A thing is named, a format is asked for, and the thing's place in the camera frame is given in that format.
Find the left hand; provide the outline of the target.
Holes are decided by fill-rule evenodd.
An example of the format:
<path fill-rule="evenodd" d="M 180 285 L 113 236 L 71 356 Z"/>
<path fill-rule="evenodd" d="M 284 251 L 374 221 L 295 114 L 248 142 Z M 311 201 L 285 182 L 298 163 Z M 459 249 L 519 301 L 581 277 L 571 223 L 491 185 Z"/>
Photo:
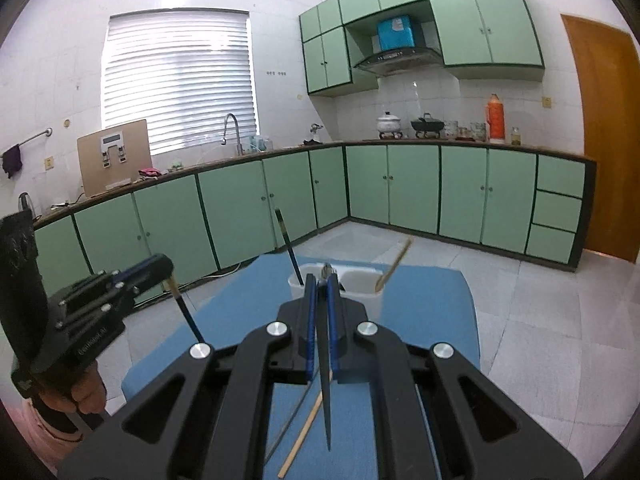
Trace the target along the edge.
<path fill-rule="evenodd" d="M 106 388 L 96 361 L 82 372 L 72 386 L 64 387 L 63 392 L 41 386 L 38 394 L 48 408 L 61 413 L 80 411 L 82 414 L 100 414 L 106 408 Z"/>

